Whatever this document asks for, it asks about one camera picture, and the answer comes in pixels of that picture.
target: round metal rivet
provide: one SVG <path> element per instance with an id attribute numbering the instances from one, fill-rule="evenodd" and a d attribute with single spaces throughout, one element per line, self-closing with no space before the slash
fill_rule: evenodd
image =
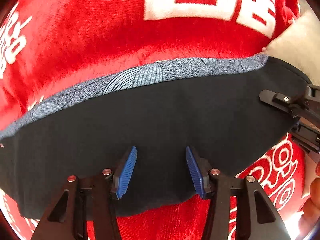
<path id="1" fill-rule="evenodd" d="M 212 170 L 210 171 L 210 173 L 211 173 L 212 175 L 219 175 L 219 174 L 220 174 L 220 171 L 219 171 L 218 169 L 212 169 Z"/>
<path id="2" fill-rule="evenodd" d="M 247 181 L 254 182 L 255 180 L 256 179 L 254 178 L 254 176 L 251 176 L 251 175 L 247 176 Z"/>
<path id="3" fill-rule="evenodd" d="M 75 175 L 71 175 L 68 177 L 68 181 L 69 182 L 74 182 L 76 180 L 76 176 Z"/>
<path id="4" fill-rule="evenodd" d="M 104 170 L 102 171 L 102 174 L 103 174 L 103 175 L 110 175 L 111 172 L 112 172 L 111 169 L 104 169 Z"/>

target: finger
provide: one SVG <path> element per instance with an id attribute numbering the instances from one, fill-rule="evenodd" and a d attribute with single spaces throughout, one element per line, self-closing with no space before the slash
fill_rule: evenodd
<path id="1" fill-rule="evenodd" d="M 311 198 L 305 202 L 302 209 L 306 222 L 308 222 L 311 226 L 314 226 L 320 217 L 320 210 L 317 209 Z"/>
<path id="2" fill-rule="evenodd" d="M 316 178 L 310 185 L 310 197 L 313 204 L 320 209 L 320 178 Z"/>
<path id="3" fill-rule="evenodd" d="M 306 236 L 312 228 L 309 225 L 309 223 L 306 221 L 304 215 L 301 216 L 298 222 L 298 227 L 299 227 L 300 235 L 302 236 Z"/>
<path id="4" fill-rule="evenodd" d="M 318 163 L 316 167 L 316 175 L 320 177 L 320 162 Z"/>

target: black cloth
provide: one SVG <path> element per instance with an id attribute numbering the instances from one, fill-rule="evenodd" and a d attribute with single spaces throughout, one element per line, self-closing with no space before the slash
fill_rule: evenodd
<path id="1" fill-rule="evenodd" d="M 183 202 L 195 194 L 185 160 L 193 145 L 225 174 L 254 163 L 297 119 L 259 101 L 268 89 L 301 94 L 310 80 L 269 58 L 260 70 L 163 82 L 90 99 L 23 127 L 1 142 L 0 188 L 20 213 L 41 218 L 69 175 L 113 167 L 126 149 L 138 158 L 118 216 Z"/>

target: gray fabric trim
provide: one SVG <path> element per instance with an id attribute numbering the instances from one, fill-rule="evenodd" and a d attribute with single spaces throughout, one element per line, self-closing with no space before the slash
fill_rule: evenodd
<path id="1" fill-rule="evenodd" d="M 57 111 L 108 93 L 155 83 L 224 74 L 240 74 L 262 68 L 268 56 L 257 54 L 241 59 L 181 58 L 155 62 L 116 74 L 89 80 L 44 100 L 22 118 L 0 132 L 0 140 L 13 136 L 21 127 Z"/>

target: blue gripper pad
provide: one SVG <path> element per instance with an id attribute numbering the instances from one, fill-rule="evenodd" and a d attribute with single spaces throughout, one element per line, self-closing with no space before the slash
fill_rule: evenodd
<path id="1" fill-rule="evenodd" d="M 186 159 L 196 193 L 199 194 L 202 199 L 204 199 L 206 195 L 204 190 L 204 178 L 190 147 L 187 147 L 186 149 Z"/>
<path id="2" fill-rule="evenodd" d="M 134 166 L 137 161 L 137 148 L 134 146 L 131 149 L 131 152 L 128 155 L 127 160 L 125 161 L 121 174 L 118 177 L 117 180 L 117 190 L 116 190 L 116 196 L 118 199 L 122 198 L 122 196 L 127 192 L 127 188 L 132 176 L 132 172 L 134 169 Z"/>

